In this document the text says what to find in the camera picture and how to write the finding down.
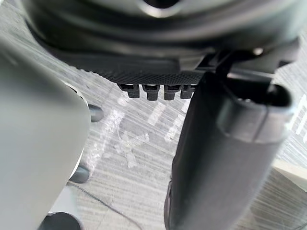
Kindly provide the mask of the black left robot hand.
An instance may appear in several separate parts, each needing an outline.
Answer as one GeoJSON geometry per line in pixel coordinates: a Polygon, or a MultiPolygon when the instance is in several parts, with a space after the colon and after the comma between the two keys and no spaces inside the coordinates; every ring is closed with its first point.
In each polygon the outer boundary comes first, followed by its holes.
{"type": "Polygon", "coordinates": [[[165,198],[168,230],[229,230],[287,137],[304,0],[23,0],[35,40],[130,98],[190,99],[165,198]]]}

